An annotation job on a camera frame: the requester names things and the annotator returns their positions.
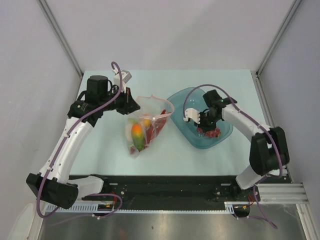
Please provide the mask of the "yellow toy lemon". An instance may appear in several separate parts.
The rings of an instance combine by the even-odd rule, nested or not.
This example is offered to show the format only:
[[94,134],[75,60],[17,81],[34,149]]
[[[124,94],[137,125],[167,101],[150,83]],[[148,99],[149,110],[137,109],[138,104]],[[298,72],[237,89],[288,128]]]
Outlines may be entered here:
[[145,129],[148,129],[151,126],[152,121],[148,118],[141,118],[141,124],[144,126]]

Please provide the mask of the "clear pink zip top bag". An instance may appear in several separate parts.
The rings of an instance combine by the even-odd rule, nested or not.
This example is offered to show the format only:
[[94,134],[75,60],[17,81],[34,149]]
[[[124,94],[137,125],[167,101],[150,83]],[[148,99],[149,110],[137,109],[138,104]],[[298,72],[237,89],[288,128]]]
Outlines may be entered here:
[[150,147],[175,112],[169,100],[154,95],[135,101],[140,109],[128,115],[124,128],[128,152],[134,157]]

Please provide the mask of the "white toy cauliflower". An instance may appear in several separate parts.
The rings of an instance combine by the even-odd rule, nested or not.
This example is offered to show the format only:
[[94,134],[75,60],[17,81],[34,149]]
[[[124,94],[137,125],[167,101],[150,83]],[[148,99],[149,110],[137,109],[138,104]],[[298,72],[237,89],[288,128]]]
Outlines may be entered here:
[[132,126],[133,126],[133,123],[130,120],[128,120],[124,128],[125,137],[129,143],[133,142],[132,133],[131,133]]

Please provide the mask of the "purple toy grapes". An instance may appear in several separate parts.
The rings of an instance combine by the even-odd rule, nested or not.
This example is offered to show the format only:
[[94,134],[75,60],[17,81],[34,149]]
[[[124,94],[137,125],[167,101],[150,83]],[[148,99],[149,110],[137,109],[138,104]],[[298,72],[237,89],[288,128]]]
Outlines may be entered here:
[[208,137],[208,138],[218,138],[221,135],[221,131],[218,127],[215,128],[215,130],[210,130],[210,131],[206,131],[204,132],[201,128],[197,128],[196,131],[204,137]]

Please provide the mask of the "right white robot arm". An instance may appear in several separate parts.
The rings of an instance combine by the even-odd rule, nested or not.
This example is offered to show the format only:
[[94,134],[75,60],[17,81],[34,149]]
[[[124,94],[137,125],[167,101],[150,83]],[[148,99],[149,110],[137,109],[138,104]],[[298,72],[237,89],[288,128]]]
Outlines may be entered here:
[[259,123],[242,111],[233,98],[222,98],[216,90],[203,95],[207,108],[201,111],[197,128],[212,137],[218,133],[217,122],[227,121],[238,129],[250,142],[249,165],[236,178],[230,188],[231,196],[242,201],[249,188],[266,177],[282,177],[283,166],[290,161],[287,140],[281,127]]

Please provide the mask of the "green orange toy mango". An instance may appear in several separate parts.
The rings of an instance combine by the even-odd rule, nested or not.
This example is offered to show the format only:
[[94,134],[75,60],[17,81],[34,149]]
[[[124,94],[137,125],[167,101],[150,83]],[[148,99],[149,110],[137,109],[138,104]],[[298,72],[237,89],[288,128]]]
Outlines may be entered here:
[[140,152],[145,147],[145,135],[143,126],[133,118],[130,118],[129,122],[132,124],[130,134],[133,146]]

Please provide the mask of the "red toy lobster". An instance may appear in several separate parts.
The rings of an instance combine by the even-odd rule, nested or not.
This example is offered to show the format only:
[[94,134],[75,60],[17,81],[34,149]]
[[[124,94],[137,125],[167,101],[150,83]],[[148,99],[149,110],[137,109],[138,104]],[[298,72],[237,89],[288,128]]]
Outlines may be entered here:
[[[147,118],[147,115],[143,115],[143,116],[139,116],[138,118],[129,118],[129,119],[135,119],[137,120],[143,127],[143,132],[144,132],[144,149],[147,149],[150,144],[152,143],[152,141],[159,135],[159,133],[162,131],[163,127],[165,126],[165,124],[168,121],[168,117],[171,116],[172,112],[168,112],[166,109],[164,109],[159,118],[155,118],[155,119],[150,119],[151,120],[151,125],[148,129],[144,128],[144,126],[142,125],[141,122],[141,118]],[[140,153],[141,151],[138,151],[134,145],[133,142],[127,142],[128,143],[128,148],[129,148],[129,153],[131,155]]]

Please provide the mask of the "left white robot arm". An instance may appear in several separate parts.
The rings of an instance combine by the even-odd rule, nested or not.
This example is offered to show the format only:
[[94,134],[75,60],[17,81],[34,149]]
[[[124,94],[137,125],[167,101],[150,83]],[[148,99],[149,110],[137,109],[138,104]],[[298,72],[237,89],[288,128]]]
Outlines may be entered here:
[[69,175],[78,152],[106,111],[128,115],[140,109],[126,83],[131,79],[128,71],[117,73],[113,80],[103,75],[88,78],[83,90],[70,106],[62,135],[52,154],[37,174],[30,173],[26,184],[37,198],[63,209],[69,209],[76,200],[95,195],[100,200],[110,196],[111,188],[105,178],[92,174],[78,180]]

